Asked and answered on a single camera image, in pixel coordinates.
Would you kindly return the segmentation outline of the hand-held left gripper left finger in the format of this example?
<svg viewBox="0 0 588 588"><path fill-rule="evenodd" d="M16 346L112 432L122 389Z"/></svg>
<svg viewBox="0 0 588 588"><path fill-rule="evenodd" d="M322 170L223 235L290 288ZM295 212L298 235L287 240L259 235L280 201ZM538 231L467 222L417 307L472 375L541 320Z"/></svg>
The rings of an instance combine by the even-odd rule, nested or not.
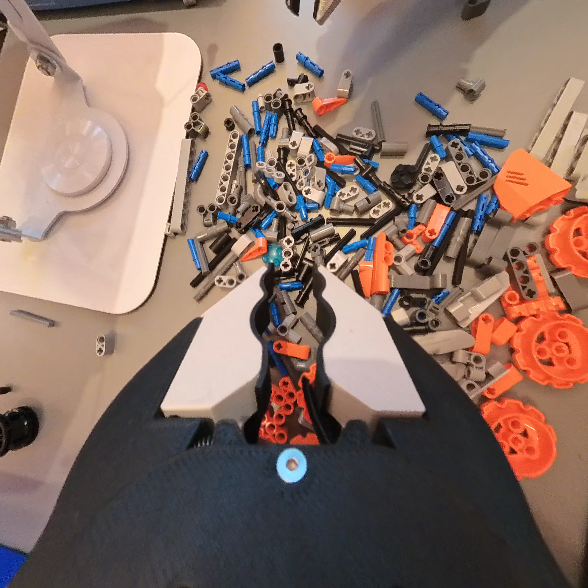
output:
<svg viewBox="0 0 588 588"><path fill-rule="evenodd" d="M258 269L202 315L160 406L166 417L231 419L241 426L255 413L262 343L251 316L265 273Z"/></svg>

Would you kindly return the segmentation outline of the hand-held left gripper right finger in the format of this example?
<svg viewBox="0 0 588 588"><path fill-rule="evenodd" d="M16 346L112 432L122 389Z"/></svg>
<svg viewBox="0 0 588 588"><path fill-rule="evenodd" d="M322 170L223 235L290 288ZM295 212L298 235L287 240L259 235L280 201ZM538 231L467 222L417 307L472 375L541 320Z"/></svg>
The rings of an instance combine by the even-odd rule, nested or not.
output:
<svg viewBox="0 0 588 588"><path fill-rule="evenodd" d="M326 410L345 426L384 417L421 417L425 407L380 312L323 265L315 269L318 363Z"/></svg>

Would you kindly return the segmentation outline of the pile of small building pieces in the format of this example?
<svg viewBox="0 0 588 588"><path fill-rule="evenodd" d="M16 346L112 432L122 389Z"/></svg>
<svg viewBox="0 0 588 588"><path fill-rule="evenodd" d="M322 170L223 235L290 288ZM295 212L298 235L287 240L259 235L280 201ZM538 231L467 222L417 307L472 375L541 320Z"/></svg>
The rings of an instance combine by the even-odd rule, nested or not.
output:
<svg viewBox="0 0 588 588"><path fill-rule="evenodd" d="M395 286L401 295L432 298L439 290L480 294L479 284L490 276L511 273L510 247L539 245L541 266L548 274L550 295L561 297L563 313L576 316L587 309L587 124L565 178L571 184L563 202L527 219L513 220L500 207L493 185L503 164L489 150L503 151L510 141L504 129L467 123L431 123L414 164L395 167L389 179L379 159L401 157L407 147L385 141L379 103L371 104L375 128L356 127L351 133L328 133L311 125L303 105L316 116L345 105L352 90L351 70L342 72L335 98L315 95L305 73L287 79L288 91L259 95L252 102L254 125L237 107L224 120L229 132L227 152L216 198L198 206L204 230L187 240L198 271L190 283L233 289L247 275L242 262L261 259L276 269L276 302L270 302L270 333L279 340L270 353L300 359L301 368L313 361L314 348L300 343L298 323L321 334L303 310L311 296L313 265L327 263L340 240L356 242L376 235L369 290L363 295L380 309ZM448 256L422 252L437 248L452 224L448 213L486 208L486 220L470 237L460 277L454 277L458 251ZM350 276L331 271L340 280ZM429 289L440 286L440 289Z"/></svg>

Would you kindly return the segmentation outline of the blue storage bin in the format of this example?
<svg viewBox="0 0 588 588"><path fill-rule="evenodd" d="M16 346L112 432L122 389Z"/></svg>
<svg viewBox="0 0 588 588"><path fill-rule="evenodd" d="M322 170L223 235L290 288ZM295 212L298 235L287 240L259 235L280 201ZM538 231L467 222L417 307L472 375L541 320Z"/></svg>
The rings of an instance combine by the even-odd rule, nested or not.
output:
<svg viewBox="0 0 588 588"><path fill-rule="evenodd" d="M26 561L27 554L1 545L1 587L7 587Z"/></svg>

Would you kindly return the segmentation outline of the white book stand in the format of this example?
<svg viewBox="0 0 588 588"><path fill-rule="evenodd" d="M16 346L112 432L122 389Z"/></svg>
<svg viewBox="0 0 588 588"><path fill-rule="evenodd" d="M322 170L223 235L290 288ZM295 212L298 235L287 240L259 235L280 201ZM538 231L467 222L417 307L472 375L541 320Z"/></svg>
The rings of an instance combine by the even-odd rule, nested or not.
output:
<svg viewBox="0 0 588 588"><path fill-rule="evenodd" d="M1 291L130 312L155 283L184 124L202 56L190 37L48 37L24 1L1 1L28 46L1 159Z"/></svg>

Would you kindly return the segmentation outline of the long grey holed beam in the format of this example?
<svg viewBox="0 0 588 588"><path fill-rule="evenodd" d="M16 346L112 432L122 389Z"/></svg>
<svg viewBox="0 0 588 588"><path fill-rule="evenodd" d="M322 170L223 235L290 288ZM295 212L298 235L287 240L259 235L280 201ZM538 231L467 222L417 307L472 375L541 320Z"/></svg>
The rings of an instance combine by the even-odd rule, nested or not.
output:
<svg viewBox="0 0 588 588"><path fill-rule="evenodd" d="M173 193L172 209L165 234L168 237L185 234L190 202L189 173L195 163L196 141L185 138L181 141L178 172Z"/></svg>

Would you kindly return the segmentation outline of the group of orange gear wheels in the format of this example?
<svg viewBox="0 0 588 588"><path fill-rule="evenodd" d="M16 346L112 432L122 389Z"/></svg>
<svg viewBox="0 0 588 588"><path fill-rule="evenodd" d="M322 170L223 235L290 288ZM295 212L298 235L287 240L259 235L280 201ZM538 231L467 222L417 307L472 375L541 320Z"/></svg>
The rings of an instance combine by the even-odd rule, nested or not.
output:
<svg viewBox="0 0 588 588"><path fill-rule="evenodd" d="M460 277L470 237L477 234L479 221L486 220L483 212L496 204L495 197L479 198L478 204L488 201L486 208L475 211L448 213L439 233L439 246L422 252L448 256L458 250L454 277ZM376 235L356 242L340 240L339 250L327 263L331 271L343 275L349 270L360 295L378 294L369 290L372 260L377 249ZM545 416L533 406L516 399L499 397L523 380L522 371L531 380L556 389L567 389L576 383L587 382L587 327L569 313L563 313L568 302L550 295L548 274L541 266L539 245L529 242L524 247L510 247L506 251L510 274L502 272L479 284L478 298L474 290L463 292L457 285L453 290L439 290L432 298L417 294L401 295L403 286L395 286L388 293L382 313L403 327L406 334L415 335L414 341L457 382L474 402L481 402L481 415L501 445L517 480L535 479L548 471L556 459L557 437ZM495 318L486 310L486 303L500 298L505 316ZM468 311L473 320L465 328L435 330L441 311ZM494 361L488 354L492 347L509 344L511 363Z"/></svg>

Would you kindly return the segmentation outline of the small black wheel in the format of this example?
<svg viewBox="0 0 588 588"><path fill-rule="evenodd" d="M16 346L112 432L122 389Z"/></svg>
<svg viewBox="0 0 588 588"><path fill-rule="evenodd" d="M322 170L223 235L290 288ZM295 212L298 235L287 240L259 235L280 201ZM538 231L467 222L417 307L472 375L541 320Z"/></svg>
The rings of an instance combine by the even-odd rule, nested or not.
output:
<svg viewBox="0 0 588 588"><path fill-rule="evenodd" d="M21 406L1 414L1 457L33 443L40 422L33 408Z"/></svg>

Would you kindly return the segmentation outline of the orange curved panel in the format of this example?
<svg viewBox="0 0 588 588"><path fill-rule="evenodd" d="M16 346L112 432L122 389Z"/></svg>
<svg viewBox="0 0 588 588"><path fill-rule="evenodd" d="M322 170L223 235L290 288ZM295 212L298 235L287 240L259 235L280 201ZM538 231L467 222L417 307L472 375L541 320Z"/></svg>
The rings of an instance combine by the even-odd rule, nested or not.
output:
<svg viewBox="0 0 588 588"><path fill-rule="evenodd" d="M571 184L524 149L513 151L497 174L493 190L513 220L527 219L562 203Z"/></svg>

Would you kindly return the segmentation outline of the long light grey beam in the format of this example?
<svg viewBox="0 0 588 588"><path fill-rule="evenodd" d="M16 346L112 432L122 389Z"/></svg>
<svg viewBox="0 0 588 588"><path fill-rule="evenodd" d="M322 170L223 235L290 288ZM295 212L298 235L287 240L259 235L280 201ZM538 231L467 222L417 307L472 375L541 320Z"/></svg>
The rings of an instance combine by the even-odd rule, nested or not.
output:
<svg viewBox="0 0 588 588"><path fill-rule="evenodd" d="M546 162L556 136L571 112L584 84L584 80L570 77L560 88L530 144L529 153L533 157Z"/></svg>
<svg viewBox="0 0 588 588"><path fill-rule="evenodd" d="M567 175L586 123L587 114L571 111L555 137L546 165L563 178Z"/></svg>

